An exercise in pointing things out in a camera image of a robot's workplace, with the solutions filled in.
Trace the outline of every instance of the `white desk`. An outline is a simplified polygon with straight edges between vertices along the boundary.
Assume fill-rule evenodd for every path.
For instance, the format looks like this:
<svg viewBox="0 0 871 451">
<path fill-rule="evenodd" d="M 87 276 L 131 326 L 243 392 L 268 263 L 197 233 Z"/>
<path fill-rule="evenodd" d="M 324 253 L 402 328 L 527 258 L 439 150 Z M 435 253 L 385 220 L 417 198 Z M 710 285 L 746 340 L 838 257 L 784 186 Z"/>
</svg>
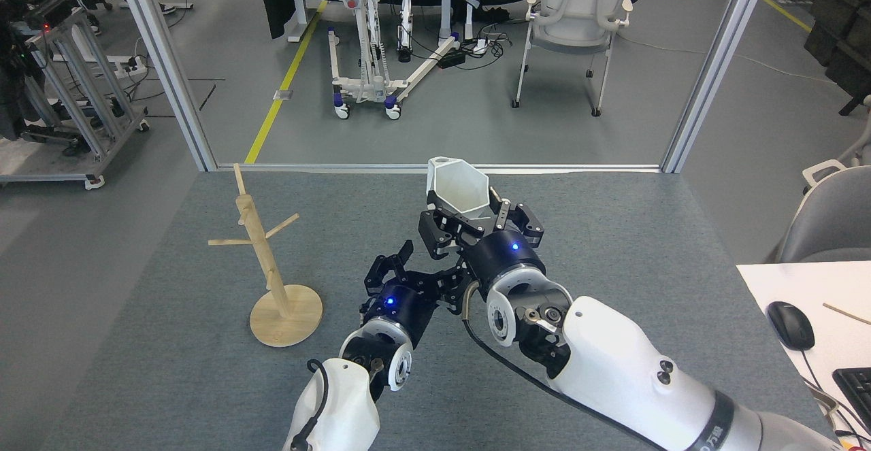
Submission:
<svg viewBox="0 0 871 451">
<path fill-rule="evenodd" d="M 778 300 L 792 303 L 805 312 L 816 339 L 814 348 L 805 352 L 808 362 L 824 391 L 848 405 L 847 398 L 832 379 L 832 371 L 843 367 L 871 367 L 871 326 L 826 308 L 822 303 L 871 320 L 871 261 L 739 265 L 738 271 L 763 312 L 769 303 Z M 786 348 L 784 351 L 799 373 L 812 380 L 802 353 Z M 843 414 L 859 432 L 857 422 L 846 412 Z"/>
</svg>

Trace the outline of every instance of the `aluminum frame cart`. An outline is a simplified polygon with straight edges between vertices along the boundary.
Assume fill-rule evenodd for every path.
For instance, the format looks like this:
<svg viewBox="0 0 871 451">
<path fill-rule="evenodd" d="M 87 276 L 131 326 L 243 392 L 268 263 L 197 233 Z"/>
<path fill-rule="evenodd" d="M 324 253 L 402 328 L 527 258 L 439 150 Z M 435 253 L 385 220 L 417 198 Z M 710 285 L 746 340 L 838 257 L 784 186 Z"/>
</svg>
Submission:
<svg viewBox="0 0 871 451">
<path fill-rule="evenodd" d="M 91 73 L 90 64 L 73 40 L 73 32 L 78 32 L 91 54 L 96 58 L 103 79 L 109 84 L 111 92 L 104 95 Z M 54 144 L 40 144 L 24 140 L 0 141 L 0 182 L 22 181 L 83 181 L 84 188 L 92 190 L 105 184 L 103 170 L 118 154 L 122 145 L 134 131 L 148 131 L 147 109 L 133 106 L 109 64 L 105 53 L 93 35 L 84 11 L 76 8 L 59 25 L 36 35 L 27 41 L 35 61 L 43 70 L 48 82 L 52 83 L 69 119 L 75 128 L 65 126 L 56 110 L 47 101 L 42 86 L 32 76 L 25 79 L 27 97 L 34 104 L 39 116 L 53 131 L 78 132 L 90 150 L 79 154 L 65 154 L 62 147 Z M 50 64 L 54 52 L 63 57 L 69 73 L 78 82 L 78 88 L 87 98 L 87 105 L 93 107 L 96 119 L 102 127 L 91 126 L 91 119 L 85 116 L 82 104 L 76 100 L 63 81 L 63 74 L 57 71 L 56 64 Z"/>
</svg>

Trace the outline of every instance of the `wooden mug stand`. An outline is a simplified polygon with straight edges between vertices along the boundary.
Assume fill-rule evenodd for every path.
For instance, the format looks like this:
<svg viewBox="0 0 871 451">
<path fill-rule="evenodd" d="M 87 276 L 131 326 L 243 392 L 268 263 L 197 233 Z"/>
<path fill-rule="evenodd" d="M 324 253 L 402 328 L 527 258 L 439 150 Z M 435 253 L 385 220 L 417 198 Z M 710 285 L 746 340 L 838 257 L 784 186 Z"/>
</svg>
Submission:
<svg viewBox="0 0 871 451">
<path fill-rule="evenodd" d="M 254 247 L 269 292 L 255 303 L 251 311 L 251 331 L 260 342 L 272 348 L 286 348 L 298 344 L 321 323 L 321 297 L 308 286 L 284 284 L 268 240 L 295 222 L 299 214 L 295 213 L 270 231 L 264 231 L 254 200 L 245 191 L 242 170 L 237 163 L 234 163 L 233 171 L 236 172 L 236 184 L 239 186 L 239 196 L 236 197 L 239 224 L 245 226 L 248 239 L 209 240 L 209 246 Z"/>
</svg>

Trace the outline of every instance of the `metal frame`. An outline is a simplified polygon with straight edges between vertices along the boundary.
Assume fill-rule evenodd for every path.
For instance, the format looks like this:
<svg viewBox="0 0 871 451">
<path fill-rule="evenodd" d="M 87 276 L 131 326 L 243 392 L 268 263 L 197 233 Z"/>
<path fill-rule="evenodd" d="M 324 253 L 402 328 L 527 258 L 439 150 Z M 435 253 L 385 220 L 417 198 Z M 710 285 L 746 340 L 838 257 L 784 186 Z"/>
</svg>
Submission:
<svg viewBox="0 0 871 451">
<path fill-rule="evenodd" d="M 214 154 L 203 133 L 199 113 L 193 104 L 193 91 L 187 76 L 178 60 L 175 45 L 169 36 L 169 29 L 161 13 L 157 0 L 127 0 L 130 12 L 142 41 L 148 48 L 154 67 L 166 91 L 172 112 L 181 126 L 184 140 L 191 149 L 194 162 L 200 171 L 217 170 Z"/>
<path fill-rule="evenodd" d="M 756 1 L 758 0 L 729 0 L 710 51 L 702 65 L 699 79 L 693 87 L 672 143 L 662 160 L 662 172 L 679 173 L 687 162 L 690 148 L 699 135 L 714 95 L 723 81 L 725 70 L 732 60 L 735 48 L 738 47 L 753 8 L 756 7 Z"/>
<path fill-rule="evenodd" d="M 69 112 L 75 123 L 78 134 L 87 142 L 90 150 L 75 156 L 59 157 L 59 149 L 46 144 L 30 144 L 25 140 L 11 141 L 3 144 L 3 160 L 0 163 L 0 181 L 85 181 L 85 188 L 96 188 L 103 184 L 101 174 L 113 157 L 118 154 L 122 145 L 136 129 L 145 131 L 144 110 L 133 106 L 121 88 L 118 79 L 111 71 L 111 66 L 97 39 L 91 32 L 90 23 L 84 15 L 84 10 L 73 9 L 71 15 L 62 23 L 57 24 L 48 32 L 40 33 L 28 39 L 28 47 L 47 81 L 55 88 L 63 106 Z M 112 97 L 122 110 L 121 116 L 115 116 L 112 106 L 103 97 L 103 91 L 85 61 L 82 48 L 87 51 L 103 72 L 103 79 L 109 84 Z M 60 54 L 69 73 L 78 82 L 79 90 L 103 123 L 102 131 L 91 128 L 91 120 L 80 109 L 76 98 L 67 89 L 63 76 L 50 64 L 49 51 Z M 48 104 L 42 86 L 32 76 L 24 79 L 28 99 L 37 109 L 46 126 L 55 131 L 71 131 L 63 126 L 56 111 Z"/>
</svg>

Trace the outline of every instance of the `gray carpet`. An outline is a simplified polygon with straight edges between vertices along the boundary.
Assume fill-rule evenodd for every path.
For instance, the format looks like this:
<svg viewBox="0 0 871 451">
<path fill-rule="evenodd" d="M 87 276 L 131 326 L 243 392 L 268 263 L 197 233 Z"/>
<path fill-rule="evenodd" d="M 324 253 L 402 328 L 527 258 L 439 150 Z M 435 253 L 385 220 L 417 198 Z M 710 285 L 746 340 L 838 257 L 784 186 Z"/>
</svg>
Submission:
<svg viewBox="0 0 871 451">
<path fill-rule="evenodd" d="M 313 287 L 325 308 L 313 336 L 274 349 L 247 327 L 265 290 L 252 249 L 206 246 L 209 238 L 244 236 L 233 175 L 200 174 L 43 449 L 280 449 L 310 377 L 305 361 L 335 356 L 357 328 L 374 256 L 413 238 L 419 252 L 410 268 L 435 267 L 416 237 L 424 182 L 420 175 L 246 174 L 267 228 L 301 214 L 274 237 L 274 252 L 285 282 Z M 531 204 L 544 223 L 539 254 L 551 278 L 633 318 L 701 382 L 825 431 L 682 178 L 584 173 L 491 183 Z M 479 300 L 475 308 L 486 335 Z M 378 407 L 379 450 L 646 448 L 523 382 L 442 309 L 414 353 L 410 382 L 386 392 Z"/>
</svg>

